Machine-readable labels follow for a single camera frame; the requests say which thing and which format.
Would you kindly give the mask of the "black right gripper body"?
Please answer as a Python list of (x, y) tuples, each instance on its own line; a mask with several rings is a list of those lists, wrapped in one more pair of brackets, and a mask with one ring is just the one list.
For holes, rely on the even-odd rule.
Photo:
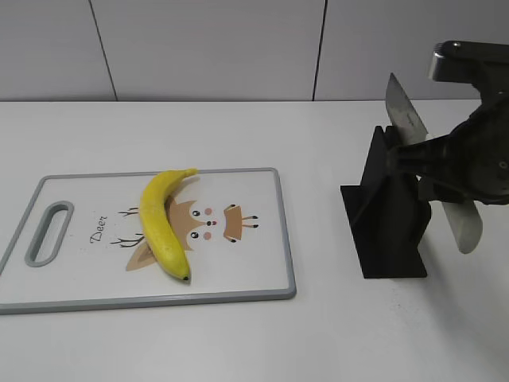
[(481, 105), (448, 136), (447, 200), (508, 203), (508, 46), (447, 43), (448, 82), (471, 84)]

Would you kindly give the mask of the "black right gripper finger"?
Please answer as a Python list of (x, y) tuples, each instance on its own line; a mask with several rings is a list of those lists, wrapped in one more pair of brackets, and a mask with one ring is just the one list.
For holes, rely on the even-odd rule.
[(446, 179), (438, 181), (427, 175), (417, 175), (418, 200), (443, 201), (462, 204), (475, 201), (477, 197), (465, 187), (465, 176), (462, 173), (448, 173)]
[(450, 172), (449, 135), (392, 147), (387, 154), (387, 168), (391, 172)]

